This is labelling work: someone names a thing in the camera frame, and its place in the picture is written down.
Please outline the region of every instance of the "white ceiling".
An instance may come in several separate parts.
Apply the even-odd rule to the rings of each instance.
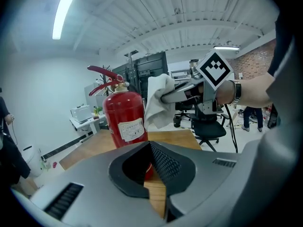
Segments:
[[[139,51],[136,57],[166,51],[179,61],[227,41],[244,49],[272,32],[278,15],[271,0],[74,0],[56,41],[58,3],[27,0],[9,29],[7,45],[18,52],[93,52],[107,61],[133,50]]]

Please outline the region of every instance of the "floor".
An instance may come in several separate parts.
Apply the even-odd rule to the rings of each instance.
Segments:
[[[234,114],[234,110],[232,107],[229,107],[231,115]],[[250,131],[244,131],[241,129],[241,125],[243,125],[243,119],[240,117],[236,117],[234,120],[234,127],[235,127],[235,135],[236,135],[236,140],[237,140],[237,145],[238,145],[238,150],[239,153],[241,153],[244,149],[244,146],[247,142],[252,141],[252,140],[258,140],[262,137],[262,135],[267,132],[269,129],[267,127],[263,127],[263,131],[259,132],[257,130],[257,124],[250,122]],[[161,129],[157,129],[155,125],[150,125],[148,128],[148,131],[177,131],[177,130],[185,130],[190,128],[190,121],[188,118],[184,117],[181,121],[181,127],[180,128],[175,128],[173,123],[167,125],[166,127],[163,127]],[[211,141],[211,144],[214,146],[214,148],[218,152],[235,152],[235,147],[232,142],[232,136],[229,127],[226,127],[226,135],[224,137],[221,137],[219,140],[219,143],[215,143],[215,141]],[[51,164],[50,169],[44,169],[43,173],[34,178],[34,181],[37,185],[37,187],[42,187],[44,184],[48,183],[52,179],[54,179],[57,175],[61,174],[64,172],[64,169],[62,166],[59,164],[59,161],[66,157],[68,154],[70,154],[73,150],[75,150],[77,147],[79,147],[81,143],[77,143],[66,150],[54,155],[53,157],[50,157],[47,159],[47,161]],[[208,150],[212,151],[210,147],[206,144],[203,143],[201,146],[202,150]],[[53,162],[57,162],[56,168],[53,168]]]

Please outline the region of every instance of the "white wall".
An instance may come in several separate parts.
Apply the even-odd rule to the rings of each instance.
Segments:
[[[175,70],[189,70],[189,61],[180,61],[176,63],[167,64],[169,71]]]
[[[166,61],[167,64],[176,63],[180,61],[190,61],[191,59],[202,59],[209,50],[200,50],[200,51],[187,51],[187,48],[183,48],[184,51],[180,51],[175,53],[172,51],[166,52]],[[234,51],[220,51],[222,56],[226,59],[234,59],[236,58],[237,54]]]
[[[37,54],[15,54],[2,61],[0,87],[15,116],[19,149],[35,145],[46,154],[83,135],[70,123],[70,109],[86,103],[84,87],[99,77],[86,67],[99,65],[99,57]]]

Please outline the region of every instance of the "fire extinguisher handle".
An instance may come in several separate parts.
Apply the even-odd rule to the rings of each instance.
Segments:
[[[102,90],[102,89],[105,88],[105,87],[108,87],[108,86],[111,86],[111,85],[114,85],[114,84],[117,84],[117,83],[119,83],[119,82],[116,81],[116,80],[112,80],[112,81],[110,81],[110,82],[107,82],[107,83],[105,83],[105,84],[102,84],[102,85],[96,87],[94,90],[92,90],[92,91],[89,93],[89,96],[94,95],[96,92],[98,92],[99,90]]]
[[[96,71],[99,72],[103,75],[108,76],[109,78],[111,78],[112,80],[117,80],[119,82],[124,82],[124,79],[121,75],[115,74],[109,70],[106,70],[104,68],[98,67],[98,66],[88,66],[87,69],[92,70],[92,71]]]

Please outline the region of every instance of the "hand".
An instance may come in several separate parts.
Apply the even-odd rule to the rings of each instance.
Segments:
[[[203,93],[203,86],[199,86],[199,93]],[[235,98],[235,87],[232,81],[224,81],[217,89],[217,104],[230,104]]]

